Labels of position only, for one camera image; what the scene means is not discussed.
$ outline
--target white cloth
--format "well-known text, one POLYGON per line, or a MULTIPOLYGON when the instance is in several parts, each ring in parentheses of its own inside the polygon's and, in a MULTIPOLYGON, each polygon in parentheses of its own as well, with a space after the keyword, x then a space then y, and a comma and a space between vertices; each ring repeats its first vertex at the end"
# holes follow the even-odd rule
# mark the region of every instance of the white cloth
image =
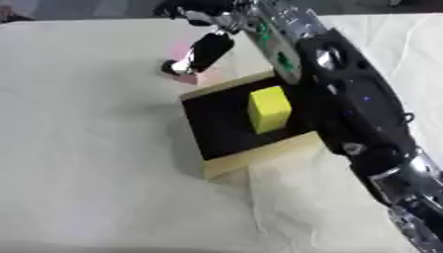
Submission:
MULTIPOLYGON (((169 20, 0 27, 0 252, 261 250, 247 196, 201 178, 179 103, 195 86, 159 73, 206 31, 169 20)), ((269 67, 258 66, 212 81, 269 67)))
MULTIPOLYGON (((417 114, 418 142, 443 164, 443 16, 324 20, 388 77, 417 114)), ((253 211, 244 185, 198 178, 178 103, 194 87, 156 71, 205 32, 159 20, 0 27, 0 249, 257 252, 269 243, 268 252, 412 252, 320 142, 251 166, 253 211)), ((266 69, 239 40, 207 81, 266 69)))

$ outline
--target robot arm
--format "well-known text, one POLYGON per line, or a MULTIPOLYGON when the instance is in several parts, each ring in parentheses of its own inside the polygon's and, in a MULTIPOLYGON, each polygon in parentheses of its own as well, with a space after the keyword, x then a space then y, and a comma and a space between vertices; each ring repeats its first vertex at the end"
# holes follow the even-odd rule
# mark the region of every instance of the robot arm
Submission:
POLYGON ((442 171, 410 134, 414 115, 351 42, 288 0, 166 2, 174 5, 157 13, 196 11, 227 34, 246 31, 288 85, 305 86, 307 115, 325 145, 348 158, 409 241, 420 252, 443 252, 442 171))

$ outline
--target wooden block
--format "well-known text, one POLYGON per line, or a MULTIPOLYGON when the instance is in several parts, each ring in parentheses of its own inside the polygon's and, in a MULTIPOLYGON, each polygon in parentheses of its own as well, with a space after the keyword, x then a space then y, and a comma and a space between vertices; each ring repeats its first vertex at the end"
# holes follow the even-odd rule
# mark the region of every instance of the wooden block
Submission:
POLYGON ((315 133, 303 135, 311 129, 304 117, 301 86, 286 85, 278 77, 249 80, 250 77, 237 79, 181 97, 203 157, 203 175, 207 180, 317 141, 315 133), (279 85, 298 112, 291 114, 286 127, 256 134, 247 114, 249 95, 279 85))
POLYGON ((257 134, 285 127, 291 111, 280 86, 254 91, 249 96, 248 115, 257 134))
POLYGON ((247 168, 254 163, 274 159, 288 152, 297 152, 302 148, 309 148, 310 145, 316 145, 319 141, 321 140, 318 134, 312 131, 273 144, 204 161, 203 175, 207 180, 214 180, 223 174, 247 168))

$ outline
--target metallic part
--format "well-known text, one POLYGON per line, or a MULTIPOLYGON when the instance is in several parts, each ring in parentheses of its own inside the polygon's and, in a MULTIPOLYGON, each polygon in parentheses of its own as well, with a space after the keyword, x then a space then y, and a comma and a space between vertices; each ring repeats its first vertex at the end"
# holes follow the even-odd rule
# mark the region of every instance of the metallic part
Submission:
POLYGON ((327 70, 336 70, 343 65, 343 59, 340 52, 335 47, 318 49, 316 52, 317 63, 327 70))
POLYGON ((313 10, 295 7, 289 0, 256 1, 247 17, 246 24, 256 30, 248 32, 251 39, 287 83, 297 84, 302 72, 296 43, 327 32, 326 27, 313 10))
POLYGON ((403 207, 394 206, 389 210, 391 221, 421 253, 441 253, 443 244, 424 221, 403 207))
POLYGON ((410 162, 371 178, 385 201, 396 205, 409 195, 443 215, 443 172, 424 152, 416 150, 410 162))
POLYGON ((427 214, 443 215, 441 179, 442 171, 421 148, 409 162, 371 178, 383 200, 393 206, 392 221, 423 253, 443 252, 438 231, 426 224, 427 214), (416 210, 426 212, 413 213, 416 210))
POLYGON ((343 143, 343 150, 350 156, 356 156, 366 150, 366 146, 360 143, 345 142, 343 143))

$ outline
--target black mat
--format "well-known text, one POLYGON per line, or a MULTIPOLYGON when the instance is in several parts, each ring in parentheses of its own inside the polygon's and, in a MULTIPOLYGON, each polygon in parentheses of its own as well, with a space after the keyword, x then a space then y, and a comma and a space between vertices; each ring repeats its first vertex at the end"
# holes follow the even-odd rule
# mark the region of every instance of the black mat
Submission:
POLYGON ((183 102, 204 159, 220 158, 310 131, 303 114, 300 89, 300 86, 289 86, 270 78, 183 102), (293 113, 287 127, 256 134, 247 114, 249 94, 276 85, 285 91, 293 113))

